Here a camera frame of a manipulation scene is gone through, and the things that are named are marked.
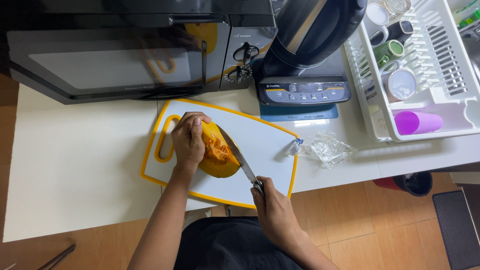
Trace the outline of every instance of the kettle handle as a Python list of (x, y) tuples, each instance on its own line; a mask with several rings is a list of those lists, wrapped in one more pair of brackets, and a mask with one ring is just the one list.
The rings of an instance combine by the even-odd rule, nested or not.
[(339, 20), (332, 33), (318, 48), (309, 52), (317, 55), (315, 60), (322, 62), (334, 53), (357, 30), (367, 9), (367, 0), (337, 0), (339, 4)]

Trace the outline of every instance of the plastic bag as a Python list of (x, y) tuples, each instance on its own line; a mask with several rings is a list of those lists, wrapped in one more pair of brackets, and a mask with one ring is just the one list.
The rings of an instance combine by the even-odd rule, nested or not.
[(285, 154), (289, 157), (299, 155), (321, 160), (327, 168), (333, 169), (357, 151), (333, 132), (320, 131), (316, 136), (318, 138), (313, 140), (295, 140)]

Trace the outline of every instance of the dish rack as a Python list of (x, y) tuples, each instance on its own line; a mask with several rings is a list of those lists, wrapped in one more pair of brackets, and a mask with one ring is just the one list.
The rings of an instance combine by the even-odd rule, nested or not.
[[(400, 59), (418, 82), (408, 100), (388, 102), (363, 22), (344, 44), (369, 136), (376, 142), (408, 142), (480, 133), (480, 86), (446, 0), (419, 0), (402, 19), (414, 27)], [(400, 135), (394, 117), (405, 110), (438, 114), (443, 127)]]

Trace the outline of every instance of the microwave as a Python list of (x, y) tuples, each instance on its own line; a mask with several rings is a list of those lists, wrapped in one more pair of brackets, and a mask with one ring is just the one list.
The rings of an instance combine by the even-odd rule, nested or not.
[(244, 89), (277, 34), (270, 0), (18, 0), (0, 72), (63, 104)]

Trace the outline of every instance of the black shirt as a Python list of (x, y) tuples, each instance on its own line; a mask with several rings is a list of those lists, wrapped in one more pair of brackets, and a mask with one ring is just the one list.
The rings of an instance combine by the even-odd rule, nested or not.
[(211, 217), (181, 235), (175, 270), (301, 270), (263, 233), (257, 217)]

